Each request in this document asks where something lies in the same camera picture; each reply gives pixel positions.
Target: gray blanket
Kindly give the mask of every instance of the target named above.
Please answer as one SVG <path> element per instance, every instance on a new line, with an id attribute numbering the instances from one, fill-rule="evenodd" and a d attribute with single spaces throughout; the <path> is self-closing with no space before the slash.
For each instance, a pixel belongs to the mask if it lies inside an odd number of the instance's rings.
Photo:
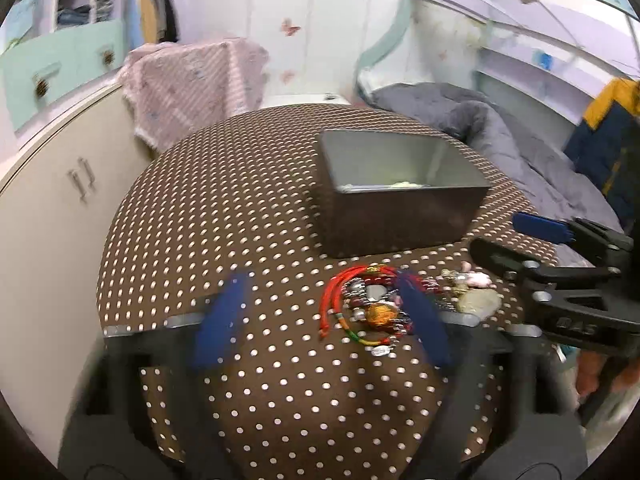
<path id="1" fill-rule="evenodd" d="M 374 92 L 372 104 L 462 140 L 513 180 L 542 216 L 587 218 L 622 232 L 603 195 L 564 153 L 484 94 L 450 84 L 396 84 Z M 556 252 L 562 266 L 586 264 L 566 246 Z"/>

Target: pink striped cloth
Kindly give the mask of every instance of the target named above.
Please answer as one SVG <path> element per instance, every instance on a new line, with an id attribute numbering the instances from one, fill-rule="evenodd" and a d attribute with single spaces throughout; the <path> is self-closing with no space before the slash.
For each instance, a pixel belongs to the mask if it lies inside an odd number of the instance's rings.
<path id="1" fill-rule="evenodd" d="M 118 81 L 133 108 L 136 135 L 164 152 L 206 126 L 258 109 L 268 59 L 243 38 L 132 50 Z"/>

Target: drawer knob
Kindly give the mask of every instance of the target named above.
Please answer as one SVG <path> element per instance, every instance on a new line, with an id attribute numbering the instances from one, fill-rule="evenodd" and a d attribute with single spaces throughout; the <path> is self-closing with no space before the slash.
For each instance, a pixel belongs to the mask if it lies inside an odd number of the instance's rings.
<path id="1" fill-rule="evenodd" d="M 113 50 L 106 50 L 102 53 L 102 62 L 109 66 L 113 63 L 115 56 L 113 55 Z"/>
<path id="2" fill-rule="evenodd" d="M 49 90 L 49 83 L 47 83 L 47 80 L 42 78 L 42 79 L 38 79 L 38 82 L 36 83 L 36 97 L 38 99 L 44 97 L 47 94 L 47 91 Z"/>

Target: tan garment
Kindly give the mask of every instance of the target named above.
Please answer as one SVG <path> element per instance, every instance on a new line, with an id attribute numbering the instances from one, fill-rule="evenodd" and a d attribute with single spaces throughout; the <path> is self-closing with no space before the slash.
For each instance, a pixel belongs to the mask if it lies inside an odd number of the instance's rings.
<path id="1" fill-rule="evenodd" d="M 145 43 L 157 43 L 158 14 L 153 0 L 140 0 L 140 25 Z"/>

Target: box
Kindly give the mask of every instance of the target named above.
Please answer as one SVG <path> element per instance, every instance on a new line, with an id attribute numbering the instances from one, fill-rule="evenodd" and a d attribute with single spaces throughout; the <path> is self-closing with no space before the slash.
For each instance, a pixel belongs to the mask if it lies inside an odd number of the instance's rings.
<path id="1" fill-rule="evenodd" d="M 439 136 L 325 130 L 316 153 L 323 250 L 335 258 L 458 241 L 491 187 Z"/>

